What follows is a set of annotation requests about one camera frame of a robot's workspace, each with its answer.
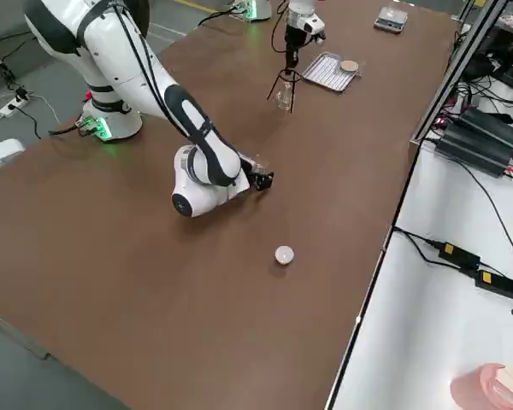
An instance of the pink object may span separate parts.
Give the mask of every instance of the pink object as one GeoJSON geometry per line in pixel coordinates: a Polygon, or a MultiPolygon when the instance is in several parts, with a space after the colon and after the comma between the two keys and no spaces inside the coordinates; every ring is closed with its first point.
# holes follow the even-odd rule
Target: pink object
{"type": "Polygon", "coordinates": [[[451,394],[463,410],[513,410],[513,371],[492,363],[451,383],[451,394]]]}

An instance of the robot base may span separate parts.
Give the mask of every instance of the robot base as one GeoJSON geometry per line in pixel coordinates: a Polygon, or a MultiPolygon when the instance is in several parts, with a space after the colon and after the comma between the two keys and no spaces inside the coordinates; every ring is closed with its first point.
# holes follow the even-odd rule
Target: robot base
{"type": "Polygon", "coordinates": [[[90,101],[86,102],[82,110],[82,117],[91,116],[93,118],[103,118],[110,129],[110,138],[123,139],[135,135],[143,126],[140,114],[134,109],[125,105],[125,114],[122,112],[106,112],[95,107],[90,101]]]}

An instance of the black power adapter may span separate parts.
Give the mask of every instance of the black power adapter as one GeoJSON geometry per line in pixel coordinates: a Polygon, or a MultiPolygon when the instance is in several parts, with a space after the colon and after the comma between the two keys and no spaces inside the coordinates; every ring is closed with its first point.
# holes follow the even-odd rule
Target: black power adapter
{"type": "Polygon", "coordinates": [[[475,276],[475,286],[513,299],[513,279],[496,273],[484,270],[478,271],[477,276],[475,276]]]}
{"type": "Polygon", "coordinates": [[[441,244],[442,248],[439,249],[439,258],[450,262],[463,270],[476,271],[481,264],[481,258],[465,249],[458,248],[458,246],[444,242],[441,244]]]}

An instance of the white ball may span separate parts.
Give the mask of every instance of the white ball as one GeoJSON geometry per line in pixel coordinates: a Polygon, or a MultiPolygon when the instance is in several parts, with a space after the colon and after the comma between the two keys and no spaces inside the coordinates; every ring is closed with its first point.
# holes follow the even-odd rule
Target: white ball
{"type": "Polygon", "coordinates": [[[279,248],[275,250],[275,259],[281,265],[288,265],[294,259],[294,251],[288,246],[279,246],[279,248]]]}

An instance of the metal tray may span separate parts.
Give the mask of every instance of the metal tray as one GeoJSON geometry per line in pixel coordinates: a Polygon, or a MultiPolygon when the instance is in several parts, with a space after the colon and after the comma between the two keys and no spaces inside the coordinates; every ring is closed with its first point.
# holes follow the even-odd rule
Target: metal tray
{"type": "Polygon", "coordinates": [[[357,75],[340,68],[342,58],[332,53],[321,53],[302,73],[302,77],[329,90],[342,92],[357,75]]]}

